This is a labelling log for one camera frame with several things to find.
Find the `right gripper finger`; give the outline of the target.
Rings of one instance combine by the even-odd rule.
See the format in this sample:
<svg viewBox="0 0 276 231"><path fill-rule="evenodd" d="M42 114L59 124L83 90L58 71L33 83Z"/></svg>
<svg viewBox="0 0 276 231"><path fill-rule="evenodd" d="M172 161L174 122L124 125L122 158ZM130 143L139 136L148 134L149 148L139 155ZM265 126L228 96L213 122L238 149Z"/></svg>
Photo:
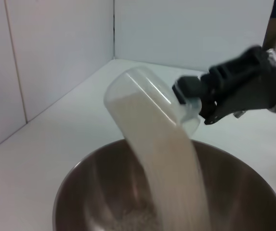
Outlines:
<svg viewBox="0 0 276 231"><path fill-rule="evenodd" d="M203 97L201 98L201 111L199 113L203 118L210 118L214 115L216 111L216 101L212 98Z"/></svg>
<svg viewBox="0 0 276 231"><path fill-rule="evenodd" d="M190 98L213 101L229 89L234 73L232 62L212 66L207 73L198 76L181 76L172 89L181 104Z"/></svg>

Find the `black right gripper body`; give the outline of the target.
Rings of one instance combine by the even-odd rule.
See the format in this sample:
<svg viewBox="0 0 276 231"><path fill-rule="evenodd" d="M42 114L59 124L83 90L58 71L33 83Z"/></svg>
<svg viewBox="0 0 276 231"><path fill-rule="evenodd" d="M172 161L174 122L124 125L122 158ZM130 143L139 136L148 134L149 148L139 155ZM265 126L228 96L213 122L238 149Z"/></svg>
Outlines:
<svg viewBox="0 0 276 231"><path fill-rule="evenodd" d="M211 125L229 114L250 110L276 113L276 53L256 46L227 62L234 64L229 89L215 99L216 111L204 123Z"/></svg>

